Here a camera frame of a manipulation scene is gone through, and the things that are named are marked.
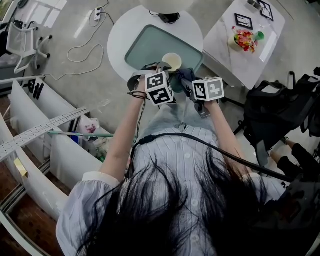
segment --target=yellow sticky note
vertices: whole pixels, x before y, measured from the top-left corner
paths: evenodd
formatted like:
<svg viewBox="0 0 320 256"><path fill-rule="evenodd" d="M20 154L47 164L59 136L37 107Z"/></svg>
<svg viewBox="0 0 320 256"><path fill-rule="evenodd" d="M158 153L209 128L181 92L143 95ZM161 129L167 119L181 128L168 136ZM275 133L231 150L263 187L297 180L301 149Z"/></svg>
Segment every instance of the yellow sticky note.
<svg viewBox="0 0 320 256"><path fill-rule="evenodd" d="M15 167L20 172L22 177L24 177L24 176L28 177L28 172L27 172L26 168L23 166L23 164L21 163L19 158L16 158L14 160L14 164L15 164Z"/></svg>

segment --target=wooden floor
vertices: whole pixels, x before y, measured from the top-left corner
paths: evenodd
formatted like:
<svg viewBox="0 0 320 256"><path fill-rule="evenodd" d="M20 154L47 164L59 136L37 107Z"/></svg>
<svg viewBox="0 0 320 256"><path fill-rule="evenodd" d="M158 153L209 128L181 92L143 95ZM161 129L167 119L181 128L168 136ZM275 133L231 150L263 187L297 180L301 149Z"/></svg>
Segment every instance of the wooden floor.
<svg viewBox="0 0 320 256"><path fill-rule="evenodd" d="M0 98L0 112L2 115L9 105L10 101L8 97ZM10 127L10 122L7 122L7 125L13 136L18 135L16 131ZM37 167L41 165L28 147L25 147L23 150ZM46 177L66 195L70 194L71 190L61 183L52 173L49 172ZM11 175L5 162L0 162L0 201L17 185L18 183ZM48 216L28 195L23 197L9 216L15 224L46 253L52 256L63 255L56 238L56 221ZM3 225L0 225L0 255L29 255L29 253L12 238Z"/></svg>

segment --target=white cord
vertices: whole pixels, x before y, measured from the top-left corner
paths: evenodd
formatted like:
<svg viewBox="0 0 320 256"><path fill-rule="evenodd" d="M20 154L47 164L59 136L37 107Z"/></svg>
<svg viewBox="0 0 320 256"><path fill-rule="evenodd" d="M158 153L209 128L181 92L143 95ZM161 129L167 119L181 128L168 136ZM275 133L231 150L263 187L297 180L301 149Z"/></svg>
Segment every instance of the white cord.
<svg viewBox="0 0 320 256"><path fill-rule="evenodd" d="M98 68L101 67L102 61L103 61L103 58L104 58L104 54L105 54L105 49L104 49L104 47L103 47L100 43L96 44L96 45L89 51L88 55L87 55L83 60L73 60L73 59L70 59L70 57L69 57L69 53L70 53L73 49L82 48L82 47L86 46L86 45L91 41L91 39L94 37L94 35L95 35L95 33L98 31L98 29L99 29L99 28L102 26L102 24L105 22L105 20L106 20L106 18L107 18L107 15L105 14L106 11L105 11L102 7L101 7L101 9L103 10L105 16L104 16L104 19L103 19L103 21L100 23L99 26L98 26L99 23L97 23L96 25L93 25L93 26L90 24L90 19L91 19L92 14L95 13L95 9L94 9L94 10L91 12L91 14L90 14L90 17L89 17L89 20L88 20L88 21L89 21L89 26L90 26L91 28L95 28L96 26L98 26L98 28L94 31L94 33L93 33L92 36L90 37L89 41L86 42L85 44L81 45L81 46L76 46L76 47L71 48L71 49L68 51L68 53L67 53L67 58L68 58L68 60L69 60L70 62L73 62L73 63L81 63L81 62L86 61L86 60L89 58L91 52L92 52L96 47L100 46L100 47L102 48L102 55L101 55L101 59L100 59L99 65L98 65L96 68L94 68L94 69L92 69L92 70L89 70L89 71L86 71L86 72L82 72L82 73L66 73L66 74L60 76L59 78L55 78L52 74L43 74L43 75L45 75L45 76L51 76L54 80L58 81L58 80L60 80L61 78L63 78L64 76L67 76L67 75L79 76L79 75L83 75L83 74L87 74L87 73L93 72L93 71L95 71L95 70L97 70Z"/></svg>

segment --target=wall socket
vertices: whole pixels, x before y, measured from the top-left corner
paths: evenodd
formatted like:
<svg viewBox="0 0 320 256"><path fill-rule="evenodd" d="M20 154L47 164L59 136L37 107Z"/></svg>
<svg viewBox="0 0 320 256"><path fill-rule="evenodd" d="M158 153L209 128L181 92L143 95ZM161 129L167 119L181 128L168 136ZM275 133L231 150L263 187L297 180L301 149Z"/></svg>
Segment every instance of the wall socket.
<svg viewBox="0 0 320 256"><path fill-rule="evenodd" d="M98 20L100 20L100 13L101 13L102 8L101 7L97 7L94 9L94 20L97 22Z"/></svg>

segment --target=white office chair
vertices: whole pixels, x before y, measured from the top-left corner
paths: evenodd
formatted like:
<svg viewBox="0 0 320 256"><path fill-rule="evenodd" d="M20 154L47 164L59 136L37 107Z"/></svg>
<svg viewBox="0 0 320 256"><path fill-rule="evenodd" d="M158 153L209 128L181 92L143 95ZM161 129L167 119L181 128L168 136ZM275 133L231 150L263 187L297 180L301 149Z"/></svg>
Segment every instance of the white office chair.
<svg viewBox="0 0 320 256"><path fill-rule="evenodd" d="M16 27L14 23L10 24L8 39L6 43L6 50L12 54L20 56L20 60L14 69L15 74L27 69L31 61L34 61L35 69L39 69L39 55L45 59L50 58L49 53L44 54L43 52L41 52L41 47L44 45L46 41L52 39L53 36L49 35L45 39L43 39L43 37L40 37L37 39L35 43L35 30L38 30L38 27L20 29Z"/></svg>

